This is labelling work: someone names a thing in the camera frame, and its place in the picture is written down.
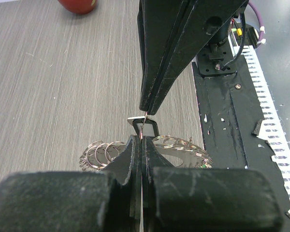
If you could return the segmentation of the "large metal keyring with rings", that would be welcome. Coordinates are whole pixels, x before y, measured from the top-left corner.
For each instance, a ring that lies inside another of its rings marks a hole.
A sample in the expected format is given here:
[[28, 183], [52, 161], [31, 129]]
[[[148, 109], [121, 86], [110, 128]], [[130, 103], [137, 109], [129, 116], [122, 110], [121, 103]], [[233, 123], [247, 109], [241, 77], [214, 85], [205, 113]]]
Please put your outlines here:
[[[126, 143], [121, 141], [95, 141], [83, 151], [79, 166], [82, 171], [100, 171], [119, 157], [125, 148]], [[147, 158], [157, 155], [159, 160], [166, 159], [177, 168], [201, 168], [205, 164], [209, 169], [213, 165], [208, 152], [193, 144], [191, 139], [162, 135], [144, 144], [141, 151]]]

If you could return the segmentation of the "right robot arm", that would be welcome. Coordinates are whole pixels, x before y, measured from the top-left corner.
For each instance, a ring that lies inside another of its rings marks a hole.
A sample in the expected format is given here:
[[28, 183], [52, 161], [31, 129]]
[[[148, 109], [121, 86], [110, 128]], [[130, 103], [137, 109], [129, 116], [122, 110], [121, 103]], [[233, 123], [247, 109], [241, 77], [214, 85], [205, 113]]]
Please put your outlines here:
[[139, 109], [155, 115], [180, 73], [209, 44], [221, 44], [246, 0], [141, 0]]

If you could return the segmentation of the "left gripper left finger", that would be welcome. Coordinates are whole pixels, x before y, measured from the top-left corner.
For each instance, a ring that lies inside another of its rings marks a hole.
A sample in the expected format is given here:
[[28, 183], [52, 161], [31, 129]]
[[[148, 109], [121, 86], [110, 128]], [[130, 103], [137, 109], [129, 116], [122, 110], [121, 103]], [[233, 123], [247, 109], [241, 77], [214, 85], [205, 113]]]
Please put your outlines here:
[[137, 232], [141, 142], [99, 172], [22, 172], [0, 183], [0, 232]]

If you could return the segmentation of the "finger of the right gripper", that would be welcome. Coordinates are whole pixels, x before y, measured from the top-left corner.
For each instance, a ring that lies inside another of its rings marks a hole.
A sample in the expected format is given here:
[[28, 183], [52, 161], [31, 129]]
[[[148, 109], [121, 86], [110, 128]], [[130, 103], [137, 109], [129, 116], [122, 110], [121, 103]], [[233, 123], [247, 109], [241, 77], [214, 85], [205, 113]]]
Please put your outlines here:
[[191, 11], [189, 0], [142, 0], [137, 16], [142, 61], [140, 110], [157, 111], [177, 75], [167, 73], [182, 19]]
[[[182, 28], [176, 40], [167, 73], [179, 76], [201, 49], [223, 25], [240, 14], [247, 6], [246, 0], [190, 0], [191, 11], [182, 19]], [[147, 111], [155, 115], [157, 111]]]

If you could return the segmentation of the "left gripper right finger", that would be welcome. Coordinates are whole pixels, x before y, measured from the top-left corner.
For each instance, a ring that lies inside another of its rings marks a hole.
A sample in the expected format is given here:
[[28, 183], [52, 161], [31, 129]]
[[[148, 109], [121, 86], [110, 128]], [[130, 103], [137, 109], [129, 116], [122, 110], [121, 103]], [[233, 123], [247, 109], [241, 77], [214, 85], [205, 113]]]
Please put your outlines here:
[[270, 182], [243, 169], [176, 168], [142, 152], [144, 231], [279, 232]]

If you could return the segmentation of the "silver key black head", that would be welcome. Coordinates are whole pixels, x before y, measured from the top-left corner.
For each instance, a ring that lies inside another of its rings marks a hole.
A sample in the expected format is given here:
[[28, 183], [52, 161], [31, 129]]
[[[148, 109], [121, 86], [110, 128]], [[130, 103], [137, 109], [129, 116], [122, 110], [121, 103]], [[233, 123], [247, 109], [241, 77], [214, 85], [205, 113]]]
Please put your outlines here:
[[138, 135], [155, 138], [160, 135], [158, 124], [156, 121], [146, 118], [145, 116], [129, 117], [128, 123], [133, 126], [135, 132]]

